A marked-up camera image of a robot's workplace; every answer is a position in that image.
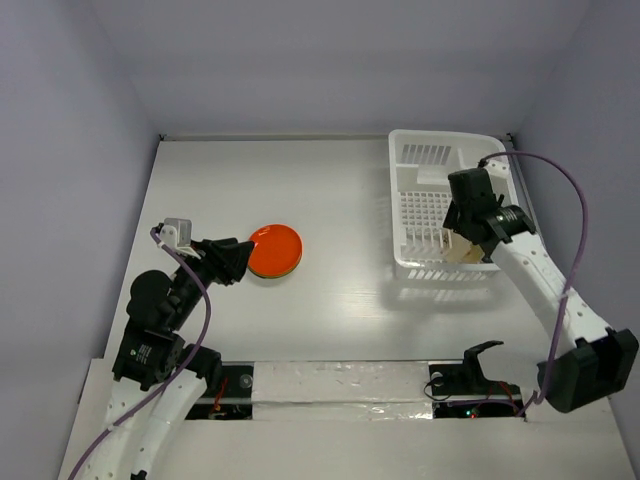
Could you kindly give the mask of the orange plate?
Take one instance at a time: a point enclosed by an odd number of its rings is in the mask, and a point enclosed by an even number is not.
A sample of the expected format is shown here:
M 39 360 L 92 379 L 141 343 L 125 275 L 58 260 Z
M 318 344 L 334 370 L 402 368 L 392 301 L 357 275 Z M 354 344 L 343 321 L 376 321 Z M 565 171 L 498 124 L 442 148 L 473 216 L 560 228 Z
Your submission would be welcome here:
M 290 226 L 270 224 L 253 232 L 249 240 L 255 242 L 249 264 L 294 264 L 300 263 L 303 242 Z

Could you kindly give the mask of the lime green plate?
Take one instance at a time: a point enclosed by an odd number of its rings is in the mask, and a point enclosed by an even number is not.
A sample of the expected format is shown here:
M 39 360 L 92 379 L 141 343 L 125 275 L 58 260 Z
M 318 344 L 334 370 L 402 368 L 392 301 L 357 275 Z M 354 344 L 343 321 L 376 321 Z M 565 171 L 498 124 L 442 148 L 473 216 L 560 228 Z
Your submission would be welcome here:
M 252 274 L 262 279 L 278 279 L 291 274 L 298 267 L 294 264 L 250 264 L 248 269 Z

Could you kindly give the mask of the beige plate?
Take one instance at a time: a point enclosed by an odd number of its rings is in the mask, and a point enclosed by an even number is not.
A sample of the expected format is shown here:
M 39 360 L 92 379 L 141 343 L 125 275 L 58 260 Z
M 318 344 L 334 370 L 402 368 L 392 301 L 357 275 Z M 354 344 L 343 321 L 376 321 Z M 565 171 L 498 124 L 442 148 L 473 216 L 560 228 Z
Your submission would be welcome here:
M 455 233 L 450 229 L 443 229 L 443 247 L 441 255 L 447 263 L 479 264 L 485 253 L 478 245 Z

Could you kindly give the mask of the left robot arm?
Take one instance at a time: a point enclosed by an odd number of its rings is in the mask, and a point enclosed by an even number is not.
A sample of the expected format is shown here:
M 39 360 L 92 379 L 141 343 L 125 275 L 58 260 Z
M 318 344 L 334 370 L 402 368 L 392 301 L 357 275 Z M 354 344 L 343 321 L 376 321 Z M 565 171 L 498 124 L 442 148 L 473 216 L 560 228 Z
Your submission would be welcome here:
M 159 233 L 152 230 L 152 239 L 179 267 L 172 276 L 146 271 L 132 283 L 102 431 L 72 467 L 71 479 L 152 478 L 196 401 L 226 388 L 220 353 L 202 337 L 187 344 L 179 331 L 199 303 L 202 328 L 209 328 L 208 287 L 239 282 L 255 244 L 229 238 L 179 247 Z

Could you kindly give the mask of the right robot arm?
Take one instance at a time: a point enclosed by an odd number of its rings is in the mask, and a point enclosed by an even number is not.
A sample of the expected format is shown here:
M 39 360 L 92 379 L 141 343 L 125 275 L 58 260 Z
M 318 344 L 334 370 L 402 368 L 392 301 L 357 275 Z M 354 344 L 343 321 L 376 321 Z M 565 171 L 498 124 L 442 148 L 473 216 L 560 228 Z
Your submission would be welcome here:
M 495 195 L 485 169 L 454 172 L 448 181 L 445 228 L 480 247 L 506 274 L 551 339 L 548 357 L 537 365 L 542 397 L 569 413 L 621 391 L 639 351 L 636 336 L 612 328 L 566 285 L 533 221 Z

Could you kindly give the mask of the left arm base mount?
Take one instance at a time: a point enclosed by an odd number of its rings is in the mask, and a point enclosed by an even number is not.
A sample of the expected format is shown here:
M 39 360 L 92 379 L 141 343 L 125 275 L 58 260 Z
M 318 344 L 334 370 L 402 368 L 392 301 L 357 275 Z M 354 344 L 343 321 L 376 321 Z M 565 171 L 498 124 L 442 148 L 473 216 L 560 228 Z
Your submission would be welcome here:
M 253 384 L 253 363 L 224 363 L 218 386 L 195 402 L 186 419 L 251 420 Z

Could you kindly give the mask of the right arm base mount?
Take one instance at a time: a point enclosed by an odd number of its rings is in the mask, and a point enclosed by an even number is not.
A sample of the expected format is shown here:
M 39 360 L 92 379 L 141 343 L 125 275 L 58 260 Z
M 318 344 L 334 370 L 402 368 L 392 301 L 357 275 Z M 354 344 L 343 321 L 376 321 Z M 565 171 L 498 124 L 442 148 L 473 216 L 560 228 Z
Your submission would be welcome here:
M 429 364 L 423 393 L 431 401 L 435 419 L 515 418 L 524 406 L 518 386 L 490 380 L 479 355 L 502 345 L 490 340 L 466 349 L 461 360 Z

